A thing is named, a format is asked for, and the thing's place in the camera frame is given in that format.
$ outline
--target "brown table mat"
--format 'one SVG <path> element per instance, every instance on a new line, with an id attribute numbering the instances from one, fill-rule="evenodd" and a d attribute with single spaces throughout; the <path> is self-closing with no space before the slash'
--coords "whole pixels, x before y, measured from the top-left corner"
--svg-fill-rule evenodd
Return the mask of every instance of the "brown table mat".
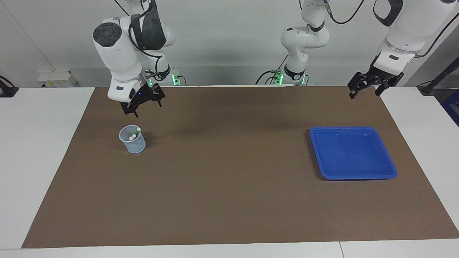
<path id="1" fill-rule="evenodd" d="M 459 238 L 372 90 L 164 90 L 136 119 L 95 89 L 23 248 Z M 129 124 L 138 155 L 118 139 Z M 398 177 L 327 181 L 314 126 L 374 127 Z"/>

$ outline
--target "blue tray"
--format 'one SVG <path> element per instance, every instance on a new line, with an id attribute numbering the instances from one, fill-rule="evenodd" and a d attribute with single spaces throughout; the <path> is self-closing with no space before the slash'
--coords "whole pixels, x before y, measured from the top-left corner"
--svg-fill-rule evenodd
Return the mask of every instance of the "blue tray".
<path id="1" fill-rule="evenodd" d="M 330 180 L 391 179 L 397 170 L 371 127 L 314 127 L 310 130 L 320 172 Z"/>

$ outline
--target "white electrical box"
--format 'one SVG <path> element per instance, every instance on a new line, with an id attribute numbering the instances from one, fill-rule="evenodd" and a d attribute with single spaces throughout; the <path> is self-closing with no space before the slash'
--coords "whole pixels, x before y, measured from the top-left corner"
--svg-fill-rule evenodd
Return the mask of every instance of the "white electrical box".
<path id="1" fill-rule="evenodd" d="M 74 87 L 77 79 L 69 70 L 57 70 L 54 72 L 40 72 L 38 82 L 41 87 Z"/>

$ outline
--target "white table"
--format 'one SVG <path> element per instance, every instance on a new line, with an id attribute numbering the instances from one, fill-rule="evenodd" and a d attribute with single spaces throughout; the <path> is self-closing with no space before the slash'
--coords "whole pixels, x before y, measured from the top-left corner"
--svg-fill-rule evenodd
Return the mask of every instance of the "white table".
<path id="1" fill-rule="evenodd" d="M 20 89 L 0 99 L 0 258 L 459 257 L 459 239 L 19 250 L 93 90 Z M 416 88 L 389 89 L 382 99 L 459 228 L 459 128 L 434 97 Z"/>

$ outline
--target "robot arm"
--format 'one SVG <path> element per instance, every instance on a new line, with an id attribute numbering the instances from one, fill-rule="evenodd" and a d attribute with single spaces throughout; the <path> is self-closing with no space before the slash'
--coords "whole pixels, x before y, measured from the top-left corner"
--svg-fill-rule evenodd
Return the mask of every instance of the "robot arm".
<path id="1" fill-rule="evenodd" d="M 141 15 L 106 19 L 93 33 L 97 52 L 112 74 L 108 97 L 119 101 L 125 114 L 137 117 L 136 109 L 144 102 L 157 101 L 161 106 L 165 94 L 151 81 L 169 75 L 171 68 L 161 49 L 175 41 L 172 30 L 161 24 L 154 0 L 141 1 L 149 6 Z M 147 59 L 148 76 L 142 72 L 136 50 Z"/>
<path id="2" fill-rule="evenodd" d="M 389 27 L 367 73 L 356 73 L 348 87 L 353 99 L 357 93 L 372 85 L 379 85 L 381 93 L 397 85 L 403 69 L 422 49 L 453 11 L 457 0 L 376 0 L 373 12 Z"/>
<path id="3" fill-rule="evenodd" d="M 301 16 L 307 25 L 288 28 L 282 32 L 281 43 L 289 53 L 282 68 L 285 82 L 301 84 L 308 62 L 305 50 L 320 48 L 328 43 L 330 33 L 325 27 L 325 15 L 323 0 L 305 0 Z"/>

